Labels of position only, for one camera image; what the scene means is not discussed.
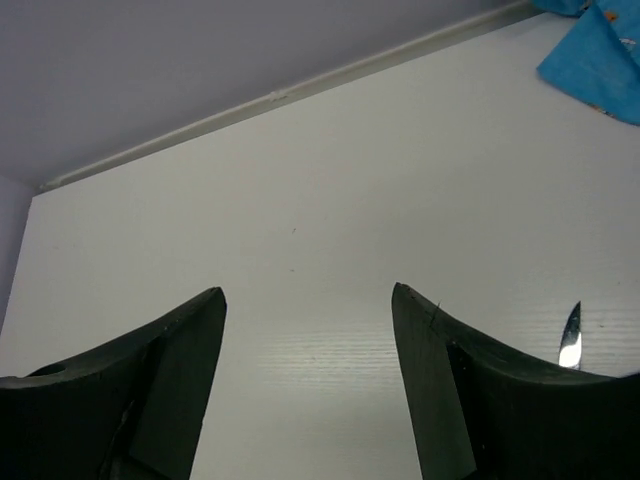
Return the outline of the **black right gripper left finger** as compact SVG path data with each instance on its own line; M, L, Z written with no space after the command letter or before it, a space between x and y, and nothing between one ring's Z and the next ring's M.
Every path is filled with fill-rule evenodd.
M2 478L189 478L226 311L210 288L100 346L2 378Z

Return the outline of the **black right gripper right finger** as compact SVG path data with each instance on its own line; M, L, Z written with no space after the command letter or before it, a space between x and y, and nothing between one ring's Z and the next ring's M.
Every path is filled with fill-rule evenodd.
M639 378L572 370L455 319L410 286L395 343L425 479L635 479Z

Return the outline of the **blue space-print cloth placemat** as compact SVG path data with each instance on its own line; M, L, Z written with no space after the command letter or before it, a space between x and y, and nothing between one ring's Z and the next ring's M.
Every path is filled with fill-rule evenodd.
M535 1L576 23L537 67L559 91L621 122L639 124L639 1Z

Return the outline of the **steel knife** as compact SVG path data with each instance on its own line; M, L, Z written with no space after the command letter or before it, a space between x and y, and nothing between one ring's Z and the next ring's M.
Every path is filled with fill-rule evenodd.
M582 363L581 302L578 301L569 314L560 340L558 365L580 370Z

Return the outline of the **white table edge rail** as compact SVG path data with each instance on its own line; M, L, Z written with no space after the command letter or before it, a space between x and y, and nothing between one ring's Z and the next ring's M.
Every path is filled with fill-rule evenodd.
M539 13L540 10L529 1L513 2L292 86L274 90L88 166L60 175L40 185L37 192L43 194L76 183L345 83L510 26Z

